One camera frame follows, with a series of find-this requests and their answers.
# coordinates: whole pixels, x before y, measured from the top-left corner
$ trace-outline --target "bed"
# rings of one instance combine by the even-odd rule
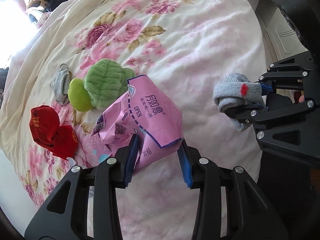
[[[72,77],[83,78],[102,58],[148,75],[180,108],[184,138],[202,156],[221,167],[241,165],[258,179],[261,152],[254,131],[237,132],[212,100],[213,87],[229,73],[255,81],[265,72],[262,34],[247,0],[69,0],[11,58],[0,110],[2,149],[35,205],[71,164],[33,141],[30,110],[53,107],[60,123],[77,134],[76,164],[96,166],[86,140],[101,111],[61,107],[50,83],[62,63]],[[135,175],[117,199],[124,239],[190,239],[198,191],[183,182],[176,154]],[[222,213],[225,221],[225,207]],[[90,210],[88,227],[93,235]]]

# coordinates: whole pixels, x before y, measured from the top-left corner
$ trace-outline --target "sunlight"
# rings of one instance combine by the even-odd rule
[[[4,68],[11,54],[23,49],[36,33],[36,26],[13,0],[0,5],[0,68]]]

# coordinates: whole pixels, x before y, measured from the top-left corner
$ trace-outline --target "gray sock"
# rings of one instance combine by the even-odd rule
[[[225,80],[213,89],[213,100],[218,106],[219,112],[223,113],[230,107],[257,103],[264,106],[262,89],[259,83],[250,82],[245,75],[231,73]],[[250,127],[250,123],[239,123],[232,119],[238,131],[244,131]]]
[[[51,81],[51,88],[54,97],[59,105],[66,105],[69,103],[68,88],[70,85],[70,74],[66,64],[61,64],[60,70]]]

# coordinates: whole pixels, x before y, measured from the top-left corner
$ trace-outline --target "pink sanitary pad package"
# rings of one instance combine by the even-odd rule
[[[128,80],[128,91],[103,112],[91,136],[114,156],[133,134],[141,142],[135,172],[177,151],[183,138],[180,109],[145,75]]]

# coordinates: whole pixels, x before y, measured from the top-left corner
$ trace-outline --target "green plush toy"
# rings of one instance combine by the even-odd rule
[[[74,78],[70,82],[70,104],[80,112],[92,107],[105,110],[128,90],[127,79],[134,76],[130,68],[122,68],[117,62],[104,58],[90,67],[83,80]]]

